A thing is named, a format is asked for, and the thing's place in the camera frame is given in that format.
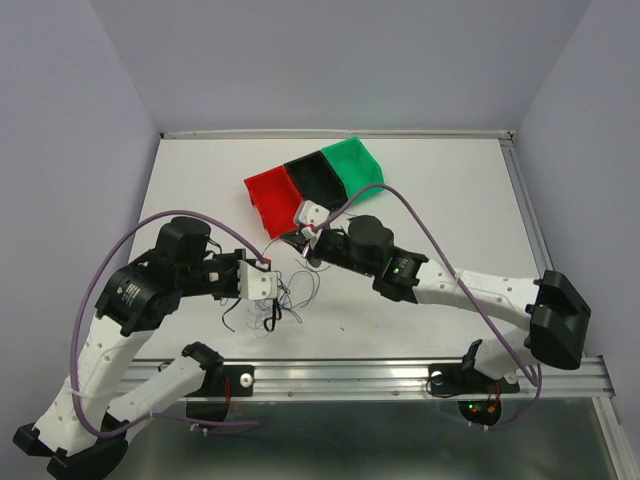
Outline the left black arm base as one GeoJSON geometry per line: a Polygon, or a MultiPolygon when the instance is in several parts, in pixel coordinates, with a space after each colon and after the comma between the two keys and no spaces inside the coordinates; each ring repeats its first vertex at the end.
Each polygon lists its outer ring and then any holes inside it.
{"type": "Polygon", "coordinates": [[[185,407],[190,428],[204,435],[252,429],[246,421],[232,421],[230,416],[234,398],[253,395],[255,367],[251,364],[227,365],[222,355],[201,342],[185,346],[181,356],[195,360],[204,372],[197,389],[187,395],[187,399],[196,400],[185,407]]]}

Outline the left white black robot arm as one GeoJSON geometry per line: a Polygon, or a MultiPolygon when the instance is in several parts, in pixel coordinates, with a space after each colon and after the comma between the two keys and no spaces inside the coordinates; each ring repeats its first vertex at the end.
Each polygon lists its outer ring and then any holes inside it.
{"type": "Polygon", "coordinates": [[[271,295],[268,274],[245,250],[208,253],[213,224],[195,214],[172,218],[153,248],[105,284],[86,340],[72,340],[69,374],[56,398],[13,437],[27,455],[48,458],[53,478],[106,478],[133,438],[180,398],[229,387],[222,355],[194,342],[153,378],[125,395],[116,393],[136,354],[182,299],[271,295]]]}

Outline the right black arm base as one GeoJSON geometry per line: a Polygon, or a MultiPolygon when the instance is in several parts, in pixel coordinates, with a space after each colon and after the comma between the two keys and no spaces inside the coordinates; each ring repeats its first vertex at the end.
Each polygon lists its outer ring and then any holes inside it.
{"type": "Polygon", "coordinates": [[[476,400],[459,400],[462,417],[471,426],[485,430],[496,427],[502,415],[502,395],[520,392],[518,380],[509,382],[505,377],[491,379],[475,369],[475,360],[482,341],[471,344],[459,363],[442,363],[432,367],[426,378],[425,389],[436,398],[476,395],[476,400]]]}

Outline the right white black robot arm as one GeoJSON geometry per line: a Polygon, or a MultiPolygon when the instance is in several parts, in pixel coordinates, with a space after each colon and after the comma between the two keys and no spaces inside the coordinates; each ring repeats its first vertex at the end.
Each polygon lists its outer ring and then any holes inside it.
{"type": "Polygon", "coordinates": [[[591,308],[569,278],[547,270],[539,278],[499,277],[449,270],[443,263],[402,249],[376,217],[356,216],[347,228],[309,227],[282,240],[310,264],[323,262],[372,278],[372,288],[394,302],[474,311],[511,325],[491,339],[474,341],[463,356],[460,378],[472,390],[522,367],[561,370],[581,366],[591,308]]]}

